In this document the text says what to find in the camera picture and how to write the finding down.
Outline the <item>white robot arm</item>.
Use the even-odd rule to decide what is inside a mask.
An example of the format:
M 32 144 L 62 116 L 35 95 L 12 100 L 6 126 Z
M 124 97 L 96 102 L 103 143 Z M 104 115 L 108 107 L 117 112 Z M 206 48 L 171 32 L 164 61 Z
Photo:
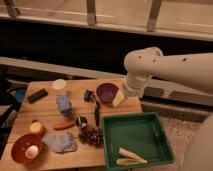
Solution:
M 129 52 L 124 67 L 125 96 L 142 97 L 153 76 L 213 95 L 213 53 L 164 56 L 150 47 Z M 213 113 L 194 134 L 178 171 L 213 171 Z

